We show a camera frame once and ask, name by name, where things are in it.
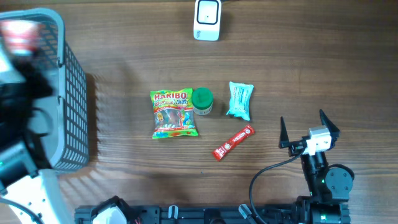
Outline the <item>red Nescafe coffee stick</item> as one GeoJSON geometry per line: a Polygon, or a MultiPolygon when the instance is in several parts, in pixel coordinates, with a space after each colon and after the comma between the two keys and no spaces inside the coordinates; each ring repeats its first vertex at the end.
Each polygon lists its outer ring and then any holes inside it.
{"type": "Polygon", "coordinates": [[[241,144],[245,139],[247,139],[249,136],[252,136],[254,133],[255,130],[253,129],[253,127],[250,124],[246,125],[242,130],[236,133],[224,144],[215,149],[212,152],[213,157],[217,161],[222,160],[222,158],[224,158],[230,151],[232,151],[236,146],[241,144]]]}

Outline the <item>Haribo gummy candy bag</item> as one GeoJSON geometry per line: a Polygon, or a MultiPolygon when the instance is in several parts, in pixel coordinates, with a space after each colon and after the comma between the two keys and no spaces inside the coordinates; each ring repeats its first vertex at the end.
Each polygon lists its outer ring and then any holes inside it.
{"type": "Polygon", "coordinates": [[[192,88],[150,92],[154,110],[153,139],[198,136],[193,117],[192,88]]]}

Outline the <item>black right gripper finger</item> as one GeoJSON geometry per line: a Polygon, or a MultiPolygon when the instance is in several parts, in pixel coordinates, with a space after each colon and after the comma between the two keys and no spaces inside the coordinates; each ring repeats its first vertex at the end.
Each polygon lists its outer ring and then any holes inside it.
{"type": "Polygon", "coordinates": [[[331,137],[339,137],[340,129],[332,121],[329,120],[329,118],[322,109],[319,110],[319,113],[320,113],[321,123],[322,125],[325,125],[328,128],[331,137]]]}
{"type": "Polygon", "coordinates": [[[280,136],[279,136],[279,148],[290,147],[289,136],[287,133],[287,128],[285,126],[284,117],[280,117],[280,136]]]}

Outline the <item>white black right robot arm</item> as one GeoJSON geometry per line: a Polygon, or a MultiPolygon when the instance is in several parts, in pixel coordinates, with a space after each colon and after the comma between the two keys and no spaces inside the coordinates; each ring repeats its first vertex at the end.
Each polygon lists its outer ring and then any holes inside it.
{"type": "Polygon", "coordinates": [[[326,152],[335,147],[340,129],[319,111],[321,126],[310,128],[298,141],[290,141],[284,119],[280,119],[279,147],[287,148],[290,157],[299,157],[310,195],[299,196],[293,203],[291,223],[349,224],[348,201],[353,188],[354,172],[342,164],[330,165],[326,152]]]}

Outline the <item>green lid small jar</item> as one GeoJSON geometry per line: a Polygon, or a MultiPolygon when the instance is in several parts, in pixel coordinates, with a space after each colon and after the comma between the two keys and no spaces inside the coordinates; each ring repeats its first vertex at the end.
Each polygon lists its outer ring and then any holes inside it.
{"type": "Polygon", "coordinates": [[[197,88],[192,93],[193,111],[197,115],[209,114],[213,108],[213,94],[208,88],[197,88]]]}

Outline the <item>light blue tissue pack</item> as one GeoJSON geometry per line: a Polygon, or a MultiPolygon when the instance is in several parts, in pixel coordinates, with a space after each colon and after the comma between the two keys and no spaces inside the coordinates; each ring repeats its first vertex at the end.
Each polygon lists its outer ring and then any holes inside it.
{"type": "Polygon", "coordinates": [[[226,114],[250,121],[249,101],[254,90],[254,85],[230,82],[229,89],[231,98],[229,100],[229,110],[226,114]]]}

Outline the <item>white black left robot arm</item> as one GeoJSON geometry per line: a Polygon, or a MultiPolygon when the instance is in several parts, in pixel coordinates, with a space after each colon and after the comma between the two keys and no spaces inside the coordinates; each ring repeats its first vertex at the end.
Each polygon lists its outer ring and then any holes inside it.
{"type": "Polygon", "coordinates": [[[131,207],[114,196],[96,207],[81,207],[72,217],[60,196],[58,178],[41,137],[29,128],[36,99],[52,89],[41,72],[24,72],[1,56],[1,202],[20,210],[29,223],[131,223],[131,207]]]}

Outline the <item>small red white box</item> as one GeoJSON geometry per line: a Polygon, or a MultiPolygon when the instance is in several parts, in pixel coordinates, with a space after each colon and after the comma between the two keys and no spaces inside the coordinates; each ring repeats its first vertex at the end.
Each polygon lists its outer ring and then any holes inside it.
{"type": "Polygon", "coordinates": [[[18,57],[31,57],[38,51],[41,24],[27,20],[1,22],[1,34],[8,51],[18,57]]]}

